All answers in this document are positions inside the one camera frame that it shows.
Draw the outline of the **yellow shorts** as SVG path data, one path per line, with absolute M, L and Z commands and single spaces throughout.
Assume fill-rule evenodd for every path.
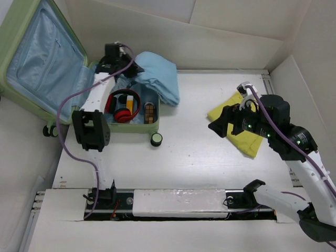
M 210 122 L 215 121 L 222 113 L 223 107 L 225 106 L 232 106 L 237 103 L 240 103 L 242 101 L 242 96 L 237 91 L 235 92 L 227 101 L 220 104 L 213 110 L 211 110 L 207 117 L 210 120 Z M 228 124 L 227 129 L 227 138 L 229 141 L 241 152 L 243 152 L 248 157 L 254 159 L 257 155 L 257 152 L 260 148 L 260 145 L 263 141 L 263 138 L 260 136 L 257 136 L 251 132 L 244 131 L 240 133 L 239 135 L 232 135 L 231 132 L 233 130 L 233 125 Z

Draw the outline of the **orange sunscreen tube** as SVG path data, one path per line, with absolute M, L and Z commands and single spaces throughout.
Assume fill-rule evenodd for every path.
M 133 96 L 127 96 L 126 108 L 130 111 L 130 114 L 133 115 Z

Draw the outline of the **light blue cloth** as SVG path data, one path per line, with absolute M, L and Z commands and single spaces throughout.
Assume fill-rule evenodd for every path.
M 144 51 L 134 61 L 143 69 L 132 82 L 141 84 L 157 93 L 161 101 L 178 106 L 180 103 L 176 64 L 150 51 Z

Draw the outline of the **red black headphones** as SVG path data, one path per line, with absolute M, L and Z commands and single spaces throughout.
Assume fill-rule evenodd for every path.
M 120 104 L 118 102 L 118 97 L 120 95 L 133 96 L 133 115 L 130 114 L 130 111 L 126 108 L 126 105 Z M 133 120 L 140 112 L 140 107 L 141 99 L 137 92 L 131 89 L 119 89 L 109 94 L 104 112 L 106 114 L 113 115 L 116 123 L 127 123 Z

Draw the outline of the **brown eyeshadow palette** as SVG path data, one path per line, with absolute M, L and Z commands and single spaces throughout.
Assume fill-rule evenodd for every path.
M 155 107 L 152 104 L 147 104 L 144 106 L 144 123 L 152 124 L 154 122 L 154 112 Z

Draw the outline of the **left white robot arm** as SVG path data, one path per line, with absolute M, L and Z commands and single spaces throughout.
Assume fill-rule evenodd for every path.
M 119 42 L 105 45 L 105 55 L 95 68 L 94 84 L 88 89 L 89 95 L 80 110 L 72 113 L 72 123 L 77 142 L 87 151 L 90 160 L 87 163 L 93 165 L 97 187 L 92 189 L 92 209 L 98 204 L 105 208 L 112 208 L 117 203 L 117 195 L 105 190 L 99 192 L 106 185 L 106 172 L 101 152 L 110 142 L 110 128 L 104 116 L 105 106 L 110 91 L 116 85 L 115 76 L 125 72 L 133 63 L 133 58 L 124 49 L 126 45 Z

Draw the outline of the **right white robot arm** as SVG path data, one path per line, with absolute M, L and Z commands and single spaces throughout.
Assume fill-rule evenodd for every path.
M 316 142 L 308 130 L 290 122 L 290 105 L 282 97 L 263 95 L 256 102 L 256 110 L 243 102 L 224 106 L 208 128 L 221 138 L 250 132 L 267 139 L 269 147 L 294 171 L 310 201 L 254 180 L 244 187 L 244 203 L 281 212 L 315 242 L 334 242 L 335 184 L 323 166 Z

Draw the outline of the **white foam block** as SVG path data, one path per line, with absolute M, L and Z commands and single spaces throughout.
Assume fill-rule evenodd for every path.
M 132 214 L 136 217 L 225 218 L 223 189 L 135 190 Z

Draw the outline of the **metal base rail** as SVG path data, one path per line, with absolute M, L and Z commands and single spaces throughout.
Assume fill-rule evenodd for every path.
M 32 213 L 59 221 L 272 220 L 276 213 L 243 198 L 242 190 L 76 189 L 38 192 Z

